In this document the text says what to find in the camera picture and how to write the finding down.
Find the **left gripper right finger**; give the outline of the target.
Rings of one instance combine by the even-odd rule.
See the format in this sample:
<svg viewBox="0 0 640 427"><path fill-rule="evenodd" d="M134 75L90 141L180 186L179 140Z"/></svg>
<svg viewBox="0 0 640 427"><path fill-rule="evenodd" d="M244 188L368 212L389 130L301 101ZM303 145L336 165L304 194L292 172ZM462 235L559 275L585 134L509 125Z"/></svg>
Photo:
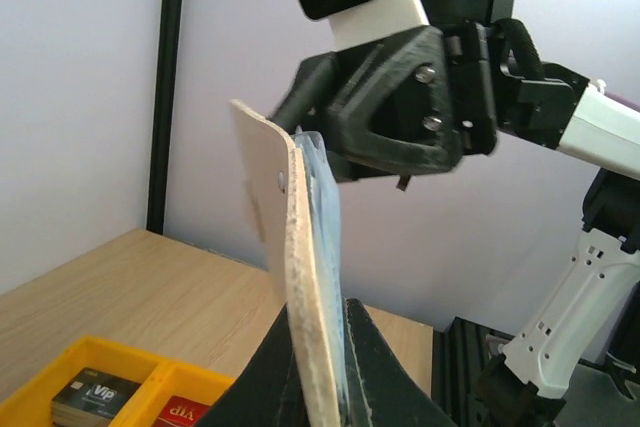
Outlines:
<svg viewBox="0 0 640 427"><path fill-rule="evenodd" d="M352 426L451 426L452 420L411 379L365 306L343 303Z"/></svg>

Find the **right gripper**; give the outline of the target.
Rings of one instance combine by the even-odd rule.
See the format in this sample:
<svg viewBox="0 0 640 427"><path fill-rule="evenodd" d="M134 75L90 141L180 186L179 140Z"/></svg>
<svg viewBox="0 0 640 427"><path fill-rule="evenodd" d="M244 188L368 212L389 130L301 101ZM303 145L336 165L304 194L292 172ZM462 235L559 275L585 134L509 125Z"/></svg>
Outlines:
<svg viewBox="0 0 640 427"><path fill-rule="evenodd" d="M340 182L452 171L463 156L454 119L466 155L491 154L499 132L555 150L589 84L542 61L519 20L412 28L317 62Z"/></svg>

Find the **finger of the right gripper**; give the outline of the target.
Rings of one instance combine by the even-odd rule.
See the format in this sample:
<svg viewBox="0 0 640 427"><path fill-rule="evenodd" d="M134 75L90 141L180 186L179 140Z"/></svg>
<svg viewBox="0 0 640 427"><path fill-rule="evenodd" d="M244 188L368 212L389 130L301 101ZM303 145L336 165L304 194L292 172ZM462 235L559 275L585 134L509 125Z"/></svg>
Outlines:
<svg viewBox="0 0 640 427"><path fill-rule="evenodd" d="M336 92L339 63L335 52L304 59L292 84L268 120L286 132L294 132L311 110L326 106Z"/></svg>

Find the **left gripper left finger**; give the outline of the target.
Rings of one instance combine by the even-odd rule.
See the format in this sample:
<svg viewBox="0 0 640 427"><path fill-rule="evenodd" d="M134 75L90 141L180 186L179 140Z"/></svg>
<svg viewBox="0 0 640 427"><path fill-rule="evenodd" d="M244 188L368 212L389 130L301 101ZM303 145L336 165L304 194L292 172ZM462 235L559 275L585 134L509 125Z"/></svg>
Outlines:
<svg viewBox="0 0 640 427"><path fill-rule="evenodd" d="M305 401L286 308L281 309L240 376L197 424L277 427L305 424Z"/></svg>

